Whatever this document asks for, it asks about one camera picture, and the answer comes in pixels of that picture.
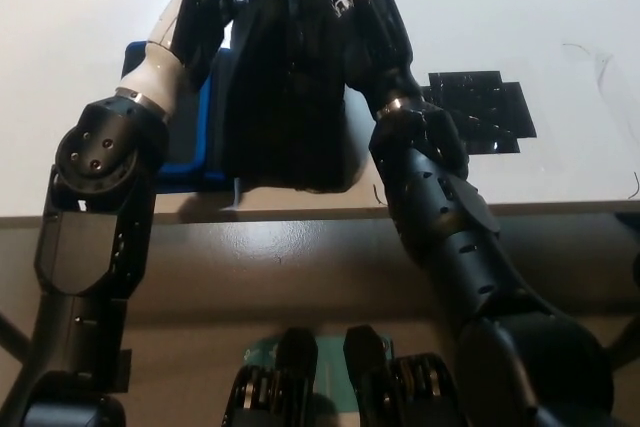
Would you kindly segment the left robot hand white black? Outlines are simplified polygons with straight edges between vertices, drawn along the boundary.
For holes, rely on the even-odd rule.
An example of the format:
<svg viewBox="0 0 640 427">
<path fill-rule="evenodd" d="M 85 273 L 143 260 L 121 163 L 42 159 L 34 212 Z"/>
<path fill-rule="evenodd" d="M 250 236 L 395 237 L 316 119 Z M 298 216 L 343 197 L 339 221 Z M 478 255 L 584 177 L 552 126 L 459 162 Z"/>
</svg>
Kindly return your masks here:
<svg viewBox="0 0 640 427">
<path fill-rule="evenodd" d="M 225 29 L 250 0 L 170 0 L 145 44 L 142 62 L 116 94 L 166 121 L 179 96 L 208 78 Z"/>
</svg>

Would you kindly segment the right robot hand black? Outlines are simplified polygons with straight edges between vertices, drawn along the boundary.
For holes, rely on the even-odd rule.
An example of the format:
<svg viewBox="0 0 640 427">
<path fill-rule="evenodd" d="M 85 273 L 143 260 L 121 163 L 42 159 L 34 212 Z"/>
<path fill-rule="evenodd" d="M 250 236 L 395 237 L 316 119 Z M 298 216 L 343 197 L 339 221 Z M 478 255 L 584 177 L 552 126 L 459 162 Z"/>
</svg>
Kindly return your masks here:
<svg viewBox="0 0 640 427">
<path fill-rule="evenodd" d="M 411 73 L 413 51 L 395 0 L 331 0 L 344 46 L 348 87 L 373 117 L 422 98 Z"/>
</svg>

